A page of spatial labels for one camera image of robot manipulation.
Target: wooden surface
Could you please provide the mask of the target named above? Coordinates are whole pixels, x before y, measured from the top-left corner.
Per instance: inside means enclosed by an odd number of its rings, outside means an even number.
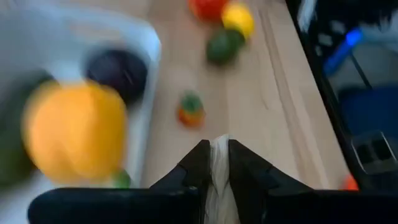
[[[348,170],[284,1],[242,0],[256,30],[224,69],[207,65],[204,57],[217,26],[197,21],[187,0],[64,1],[147,19],[162,41],[143,187],[174,168],[199,140],[226,133],[311,187],[341,186]],[[196,90],[203,100],[201,130],[176,120],[184,90]]]

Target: red vegetable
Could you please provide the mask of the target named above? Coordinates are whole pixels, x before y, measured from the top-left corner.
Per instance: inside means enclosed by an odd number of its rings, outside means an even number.
[[[343,190],[359,190],[358,185],[352,175],[349,175],[345,182],[344,182],[344,187]]]
[[[200,19],[218,22],[221,13],[229,0],[188,0],[190,9]]]

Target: white plastic tray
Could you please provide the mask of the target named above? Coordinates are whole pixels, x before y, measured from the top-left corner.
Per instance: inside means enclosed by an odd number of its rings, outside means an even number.
[[[87,36],[82,31],[99,30]],[[149,69],[142,101],[129,112],[125,168],[133,187],[140,186],[155,95],[160,41],[150,24],[108,11],[36,6],[0,20],[0,85],[10,74],[45,69],[61,83],[80,82],[90,54],[115,45],[141,56]],[[0,223],[28,223],[30,201],[55,186],[40,172],[26,183],[0,193]]]

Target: small toy vegetable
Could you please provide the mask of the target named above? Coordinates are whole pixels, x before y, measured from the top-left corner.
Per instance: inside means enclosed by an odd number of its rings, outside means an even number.
[[[210,22],[221,20],[221,12],[229,0],[188,0],[190,9],[199,19]]]
[[[254,19],[244,4],[227,4],[223,9],[222,20],[226,29],[238,30],[245,39],[248,39],[254,31]]]
[[[198,95],[187,93],[177,109],[179,120],[187,127],[198,128],[205,120],[205,110]]]
[[[30,72],[3,85],[0,98],[0,190],[17,184],[34,169],[21,136],[21,121],[30,95],[53,80],[46,72]]]
[[[114,88],[126,105],[144,92],[148,69],[144,61],[127,50],[107,50],[88,62],[87,77]]]
[[[46,83],[29,98],[22,137],[34,164],[50,180],[74,184],[111,177],[123,162],[126,106],[94,81]]]
[[[223,65],[235,58],[244,44],[244,37],[236,30],[221,30],[207,43],[206,57],[211,63]]]
[[[352,175],[347,176],[345,179],[343,190],[359,190],[358,185]]]
[[[130,175],[125,171],[121,170],[119,171],[114,177],[113,177],[113,185],[116,188],[120,189],[128,189],[131,185],[131,178]]]

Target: blue object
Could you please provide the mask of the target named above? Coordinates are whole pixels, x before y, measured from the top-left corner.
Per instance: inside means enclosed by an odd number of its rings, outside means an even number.
[[[398,139],[398,86],[361,90],[341,99],[341,112],[353,135],[382,131]]]
[[[360,29],[354,29],[346,34],[344,42],[337,48],[336,52],[330,56],[323,65],[325,75],[332,75],[343,60],[349,55],[352,49],[360,43],[363,34]]]

